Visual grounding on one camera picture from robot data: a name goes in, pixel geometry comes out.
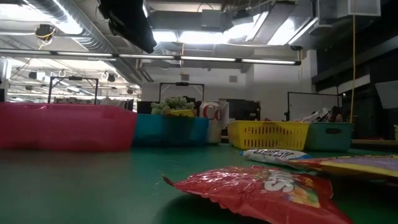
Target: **teal plastic bin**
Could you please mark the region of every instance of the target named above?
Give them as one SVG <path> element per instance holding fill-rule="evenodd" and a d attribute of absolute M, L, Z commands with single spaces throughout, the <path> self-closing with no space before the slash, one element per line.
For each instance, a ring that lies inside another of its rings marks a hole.
<path fill-rule="evenodd" d="M 199 147 L 207 140 L 208 118 L 138 114 L 133 147 Z"/>
<path fill-rule="evenodd" d="M 347 151 L 353 126 L 348 123 L 312 123 L 305 149 L 313 151 Z"/>

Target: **red candy wrapper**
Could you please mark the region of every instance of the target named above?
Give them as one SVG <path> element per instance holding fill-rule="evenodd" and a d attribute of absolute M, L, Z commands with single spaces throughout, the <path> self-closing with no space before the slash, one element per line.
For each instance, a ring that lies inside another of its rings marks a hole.
<path fill-rule="evenodd" d="M 331 202 L 328 180 L 259 166 L 226 167 L 166 183 L 209 198 L 233 213 L 272 224 L 352 223 Z"/>

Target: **pink plastic bin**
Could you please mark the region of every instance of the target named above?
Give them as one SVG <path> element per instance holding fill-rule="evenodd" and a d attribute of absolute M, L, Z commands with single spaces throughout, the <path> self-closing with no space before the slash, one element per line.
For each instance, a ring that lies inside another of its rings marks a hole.
<path fill-rule="evenodd" d="M 136 121 L 116 106 L 0 103 L 0 149 L 128 151 Z"/>

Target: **green table surface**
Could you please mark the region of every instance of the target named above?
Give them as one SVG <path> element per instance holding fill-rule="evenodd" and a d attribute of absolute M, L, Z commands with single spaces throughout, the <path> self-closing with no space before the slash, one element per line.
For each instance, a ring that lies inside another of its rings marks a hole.
<path fill-rule="evenodd" d="M 248 161 L 229 145 L 138 148 L 123 153 L 0 152 L 0 223 L 264 223 L 163 182 Z M 383 154 L 350 150 L 315 157 Z M 332 181 L 333 201 L 355 223 L 392 223 L 397 200 L 385 185 Z"/>

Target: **snack bag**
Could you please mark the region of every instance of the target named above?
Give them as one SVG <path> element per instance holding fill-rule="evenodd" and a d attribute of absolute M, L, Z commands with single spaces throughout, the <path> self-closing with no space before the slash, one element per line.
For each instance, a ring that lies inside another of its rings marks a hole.
<path fill-rule="evenodd" d="M 330 201 L 330 182 L 308 174 L 265 167 L 226 167 L 166 183 L 209 198 L 233 213 L 272 224 L 352 223 Z"/>
<path fill-rule="evenodd" d="M 307 153 L 285 149 L 251 149 L 241 151 L 239 154 L 253 161 L 278 165 L 285 165 L 280 161 L 312 158 L 312 156 L 308 155 Z"/>
<path fill-rule="evenodd" d="M 365 179 L 398 177 L 398 156 L 343 156 L 283 161 L 285 165 L 302 170 L 315 170 L 339 176 Z"/>

